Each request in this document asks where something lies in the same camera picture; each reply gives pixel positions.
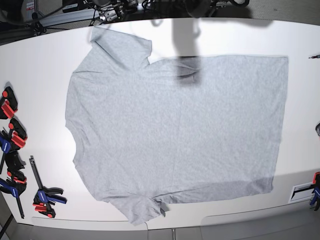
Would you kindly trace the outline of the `blue bar clamp front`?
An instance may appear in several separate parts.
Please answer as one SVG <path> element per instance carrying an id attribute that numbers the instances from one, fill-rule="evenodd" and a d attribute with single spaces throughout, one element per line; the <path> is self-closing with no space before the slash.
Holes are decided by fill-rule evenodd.
<path id="1" fill-rule="evenodd" d="M 34 157 L 31 155 L 29 162 L 38 185 L 38 190 L 33 199 L 33 206 L 36 212 L 54 219 L 56 217 L 55 210 L 52 206 L 56 203 L 66 204 L 67 199 L 63 197 L 63 189 L 61 188 L 47 188 L 42 184 Z"/>

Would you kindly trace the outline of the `blue red clamp lower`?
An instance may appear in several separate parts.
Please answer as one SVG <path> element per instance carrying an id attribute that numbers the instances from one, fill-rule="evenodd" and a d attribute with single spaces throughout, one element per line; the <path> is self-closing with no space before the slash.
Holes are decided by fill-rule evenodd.
<path id="1" fill-rule="evenodd" d="M 0 171 L 3 169 L 3 163 L 7 166 L 7 179 L 0 179 L 0 191 L 5 194 L 12 195 L 17 202 L 20 217 L 25 218 L 22 203 L 20 200 L 21 194 L 26 190 L 27 178 L 21 171 L 24 169 L 19 153 L 17 151 L 4 153 L 0 163 Z"/>

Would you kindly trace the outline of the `blue red clamp middle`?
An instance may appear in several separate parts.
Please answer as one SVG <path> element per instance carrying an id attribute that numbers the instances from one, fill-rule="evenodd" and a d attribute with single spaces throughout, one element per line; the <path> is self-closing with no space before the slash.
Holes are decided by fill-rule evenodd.
<path id="1" fill-rule="evenodd" d="M 3 170 L 5 156 L 23 148 L 28 138 L 25 128 L 15 117 L 10 119 L 8 127 L 8 133 L 5 130 L 0 132 L 0 149 L 2 151 L 0 172 Z"/>

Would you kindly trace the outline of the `red black clamp top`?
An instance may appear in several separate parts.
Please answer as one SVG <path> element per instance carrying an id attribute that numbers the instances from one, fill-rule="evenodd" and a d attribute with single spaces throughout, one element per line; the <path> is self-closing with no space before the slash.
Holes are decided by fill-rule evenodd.
<path id="1" fill-rule="evenodd" d="M 0 119 L 12 119 L 18 111 L 18 101 L 10 82 L 0 92 Z"/>

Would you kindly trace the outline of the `white label plate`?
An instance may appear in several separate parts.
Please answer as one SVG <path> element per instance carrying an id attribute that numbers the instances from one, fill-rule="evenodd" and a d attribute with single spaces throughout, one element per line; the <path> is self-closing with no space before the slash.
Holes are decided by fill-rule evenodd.
<path id="1" fill-rule="evenodd" d="M 294 185 L 292 187 L 288 203 L 292 204 L 292 203 L 310 200 L 314 195 L 313 190 L 314 190 L 314 186 L 312 182 Z"/>

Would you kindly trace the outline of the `grey T-shirt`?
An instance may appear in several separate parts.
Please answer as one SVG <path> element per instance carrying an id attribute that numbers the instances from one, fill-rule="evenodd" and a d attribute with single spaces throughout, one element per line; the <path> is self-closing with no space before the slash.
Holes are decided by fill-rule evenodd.
<path id="1" fill-rule="evenodd" d="M 289 60 L 188 56 L 150 63 L 150 40 L 102 27 L 72 73 L 66 127 L 89 193 L 133 225 L 164 204 L 273 190 Z"/>

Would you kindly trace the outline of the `blue red clamp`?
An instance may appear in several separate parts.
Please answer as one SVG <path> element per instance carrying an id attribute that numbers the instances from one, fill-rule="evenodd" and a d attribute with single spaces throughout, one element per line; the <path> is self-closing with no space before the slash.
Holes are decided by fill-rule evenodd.
<path id="1" fill-rule="evenodd" d="M 20 217 L 25 218 L 22 203 L 20 200 L 21 194 L 26 190 L 27 178 L 21 171 L 24 169 L 19 153 L 17 151 L 4 153 L 0 163 L 0 171 L 3 169 L 3 163 L 7 166 L 7 179 L 0 179 L 0 191 L 5 194 L 12 195 L 17 202 Z"/>
<path id="2" fill-rule="evenodd" d="M 8 127 L 8 133 L 5 130 L 0 132 L 0 149 L 2 151 L 0 172 L 3 170 L 5 156 L 23 148 L 28 138 L 25 128 L 15 117 L 10 119 Z"/>

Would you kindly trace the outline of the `dark object right edge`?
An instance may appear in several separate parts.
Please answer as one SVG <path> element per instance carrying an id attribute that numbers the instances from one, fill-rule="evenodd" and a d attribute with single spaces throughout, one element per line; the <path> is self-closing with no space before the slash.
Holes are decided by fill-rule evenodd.
<path id="1" fill-rule="evenodd" d="M 320 137 L 320 123 L 318 123 L 315 127 L 315 131 L 317 133 L 317 135 Z"/>

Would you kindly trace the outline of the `aluminium rail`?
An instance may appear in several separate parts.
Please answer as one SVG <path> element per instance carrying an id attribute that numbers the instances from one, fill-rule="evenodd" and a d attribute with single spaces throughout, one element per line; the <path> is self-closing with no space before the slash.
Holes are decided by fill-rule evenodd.
<path id="1" fill-rule="evenodd" d="M 108 5 L 102 8 L 89 8 L 68 13 L 51 15 L 41 19 L 38 15 L 36 19 L 43 27 L 52 27 L 73 22 L 90 20 L 92 22 L 111 23 L 114 21 L 123 21 L 129 14 L 134 14 L 138 11 L 138 6 L 125 8 L 124 5 Z"/>

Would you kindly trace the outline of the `blue clamp right edge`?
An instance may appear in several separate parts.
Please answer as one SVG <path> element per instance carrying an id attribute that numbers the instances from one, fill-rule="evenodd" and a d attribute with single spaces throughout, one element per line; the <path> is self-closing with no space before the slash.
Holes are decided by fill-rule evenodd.
<path id="1" fill-rule="evenodd" d="M 314 211 L 318 211 L 320 209 L 320 173 L 316 172 L 314 174 L 314 178 L 312 181 L 313 191 L 314 194 L 311 202 L 309 203 L 310 206 L 315 205 Z"/>

